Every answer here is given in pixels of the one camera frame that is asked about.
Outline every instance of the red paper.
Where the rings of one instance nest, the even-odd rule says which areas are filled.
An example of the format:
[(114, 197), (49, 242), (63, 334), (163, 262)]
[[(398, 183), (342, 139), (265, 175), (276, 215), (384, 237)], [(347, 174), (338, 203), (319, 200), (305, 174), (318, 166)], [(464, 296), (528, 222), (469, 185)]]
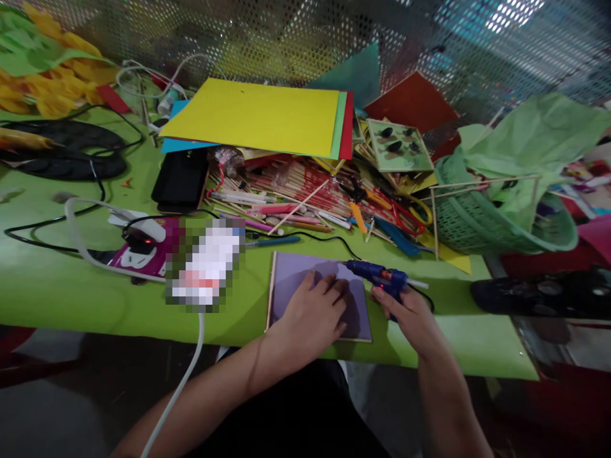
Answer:
[(346, 111), (344, 112), (344, 126), (342, 128), (342, 142), (339, 144), (339, 158), (352, 159), (352, 118), (355, 111), (355, 95), (352, 91), (346, 92)]
[(420, 72), (412, 73), (390, 91), (371, 102), (370, 118), (416, 127), (422, 134), (456, 121), (458, 114)]
[(98, 86), (96, 89), (97, 93), (104, 99), (104, 102), (117, 113), (124, 114), (130, 111), (123, 99), (109, 85)]

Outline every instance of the person's left hand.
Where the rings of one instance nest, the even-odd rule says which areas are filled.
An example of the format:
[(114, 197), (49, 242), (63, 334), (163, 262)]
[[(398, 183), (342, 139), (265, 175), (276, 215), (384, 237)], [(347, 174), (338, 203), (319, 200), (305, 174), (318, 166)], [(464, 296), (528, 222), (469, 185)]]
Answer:
[(307, 273), (282, 318), (265, 334), (286, 351), (285, 361), (293, 371), (314, 361), (346, 330), (346, 323), (339, 319), (346, 309), (348, 282), (328, 275), (312, 288), (315, 274), (314, 270)]

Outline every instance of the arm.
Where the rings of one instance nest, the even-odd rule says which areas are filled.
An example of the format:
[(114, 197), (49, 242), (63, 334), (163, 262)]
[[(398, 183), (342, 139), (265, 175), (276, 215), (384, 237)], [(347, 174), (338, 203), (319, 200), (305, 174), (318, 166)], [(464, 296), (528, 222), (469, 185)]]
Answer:
[(418, 353), (420, 392), (439, 456), (492, 458), (471, 405), (467, 382), (425, 299), (413, 289), (401, 293), (403, 304), (379, 288), (372, 288), (371, 293), (387, 319), (390, 314), (396, 317)]
[[(346, 329), (346, 281), (309, 272), (283, 317), (233, 355), (187, 383), (150, 457), (179, 457), (201, 444), (240, 404), (314, 361)], [(114, 458), (139, 457), (171, 394), (159, 401), (117, 446)]]

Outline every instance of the hand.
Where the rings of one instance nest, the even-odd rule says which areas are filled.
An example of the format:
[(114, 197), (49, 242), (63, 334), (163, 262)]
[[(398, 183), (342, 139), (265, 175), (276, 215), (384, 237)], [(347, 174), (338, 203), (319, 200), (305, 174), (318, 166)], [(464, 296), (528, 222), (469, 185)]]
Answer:
[(348, 282), (328, 275), (312, 288), (315, 274), (314, 270), (307, 273), (282, 318), (265, 334), (286, 351), (285, 361), (293, 371), (314, 361), (346, 330), (346, 323), (339, 319), (346, 309)]
[(372, 288), (370, 295), (371, 299), (382, 306), (386, 319), (390, 319), (390, 315), (395, 316), (399, 328), (418, 356), (428, 358), (437, 355), (440, 351), (450, 351), (449, 343), (425, 298), (415, 289), (407, 288), (401, 291), (403, 304), (399, 304), (381, 288)]

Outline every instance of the white power cord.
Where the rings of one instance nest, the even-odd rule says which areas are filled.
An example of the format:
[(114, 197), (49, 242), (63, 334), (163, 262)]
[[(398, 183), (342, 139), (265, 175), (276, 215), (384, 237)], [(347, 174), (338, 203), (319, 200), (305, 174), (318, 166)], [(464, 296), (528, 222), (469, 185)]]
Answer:
[[(99, 261), (96, 261), (91, 256), (91, 254), (89, 254), (89, 252), (87, 251), (87, 247), (85, 247), (83, 237), (81, 237), (81, 233), (78, 229), (78, 225), (76, 224), (76, 217), (74, 216), (74, 204), (77, 202), (90, 202), (92, 204), (98, 204), (103, 207), (107, 207), (114, 211), (123, 211), (123, 209), (119, 207), (115, 207), (114, 205), (107, 204), (106, 202), (102, 202), (101, 200), (87, 199), (87, 198), (81, 198), (81, 197), (73, 197), (66, 201), (66, 205), (64, 207), (64, 210), (66, 212), (66, 221), (68, 222), (68, 225), (72, 229), (73, 241), (76, 246), (76, 249), (78, 250), (79, 254), (83, 257), (84, 260), (88, 261), (89, 263), (93, 264), (94, 266), (103, 268), (105, 270), (110, 270), (111, 272), (116, 272), (118, 274), (125, 274), (131, 277), (139, 277), (139, 278), (146, 279), (146, 280), (165, 283), (165, 279), (160, 278), (160, 277), (140, 274), (139, 272), (133, 272), (131, 270), (122, 269), (118, 267), (112, 267), (106, 264), (102, 264)], [(178, 396), (180, 395), (181, 391), (183, 390), (186, 383), (188, 382), (189, 377), (191, 377), (193, 368), (195, 368), (195, 364), (197, 364), (199, 355), (202, 352), (202, 346), (204, 345), (204, 314), (202, 312), (199, 312), (197, 315), (199, 316), (199, 334), (197, 335), (197, 345), (195, 346), (195, 353), (193, 354), (193, 358), (191, 359), (191, 363), (189, 364), (189, 367), (186, 369), (185, 375), (183, 376), (182, 380), (180, 380), (180, 383), (178, 384), (176, 390), (174, 391), (174, 394), (170, 398), (170, 401), (167, 403), (167, 406), (165, 406), (165, 410), (161, 414), (161, 417), (159, 417), (159, 420), (157, 421), (157, 425), (155, 426), (153, 432), (151, 433), (151, 436), (148, 438), (148, 441), (146, 442), (146, 446), (144, 446), (144, 450), (142, 451), (142, 454), (140, 455), (141, 458), (148, 457), (148, 454), (151, 451), (151, 447), (153, 446), (153, 444), (155, 443), (155, 440), (157, 439), (159, 431), (161, 431), (161, 428), (163, 427), (167, 416), (170, 414), (172, 407), (174, 407), (174, 404), (176, 403)]]
[(191, 377), (191, 372), (193, 372), (193, 368), (195, 367), (195, 364), (199, 358), (199, 354), (202, 352), (202, 345), (204, 343), (204, 314), (200, 312), (198, 313), (198, 315), (199, 315), (199, 335), (197, 336), (197, 346), (195, 347), (195, 353), (193, 354), (193, 359), (191, 360), (191, 364), (189, 364), (189, 367), (187, 368), (183, 379), (178, 384), (178, 387), (176, 388), (176, 391), (174, 391), (174, 394), (170, 398), (170, 401), (167, 403), (167, 406), (165, 406), (165, 410), (161, 414), (161, 417), (159, 417), (159, 420), (157, 421), (157, 425), (155, 425), (155, 428), (153, 432), (151, 433), (151, 436), (148, 438), (148, 441), (146, 442), (146, 445), (144, 446), (144, 450), (142, 451), (140, 458), (148, 457), (148, 454), (151, 451), (151, 447), (155, 443), (155, 439), (157, 439), (157, 435), (159, 434), (159, 431), (161, 431), (161, 428), (164, 425), (165, 419), (170, 414), (172, 407), (174, 407), (174, 404), (176, 400), (178, 399), (180, 392), (185, 387), (185, 384), (188, 382), (189, 377)]
[[(189, 57), (187, 57), (185, 60), (183, 60), (180, 65), (178, 66), (178, 68), (176, 69), (176, 71), (174, 72), (174, 75), (172, 76), (172, 78), (168, 78), (167, 76), (159, 73), (156, 70), (153, 70), (149, 67), (145, 67), (144, 65), (142, 65), (140, 62), (136, 62), (135, 60), (125, 60), (123, 62), (124, 65), (127, 64), (136, 64), (134, 66), (130, 66), (130, 67), (124, 67), (122, 69), (119, 70), (119, 72), (116, 74), (116, 84), (125, 92), (127, 92), (130, 95), (135, 95), (136, 97), (142, 97), (144, 99), (160, 99), (161, 97), (163, 97), (165, 94), (167, 94), (168, 92), (170, 92), (170, 90), (172, 89), (172, 87), (174, 85), (178, 86), (176, 84), (176, 77), (178, 76), (178, 73), (180, 73), (180, 71), (183, 68), (183, 65), (185, 65), (189, 60), (194, 59), (195, 57), (203, 57), (204, 59), (208, 60), (208, 62), (210, 62), (212, 65), (214, 65), (214, 67), (219, 71), (219, 73), (221, 75), (223, 75), (223, 78), (227, 79), (227, 75), (221, 70), (221, 67), (219, 67), (215, 61), (213, 61), (212, 59), (210, 59), (210, 57), (208, 57), (206, 54), (193, 54)], [(161, 78), (162, 80), (166, 81), (168, 83), (168, 85), (166, 86), (165, 90), (162, 91), (161, 94), (157, 94), (157, 95), (145, 95), (145, 94), (140, 94), (139, 92), (132, 92), (129, 89), (127, 89), (125, 86), (123, 86), (121, 84), (121, 77), (127, 73), (127, 72), (131, 72), (131, 71), (138, 71), (138, 70), (143, 70), (145, 72), (147, 72), (148, 74), (152, 75), (152, 76), (157, 76), (158, 78)]]

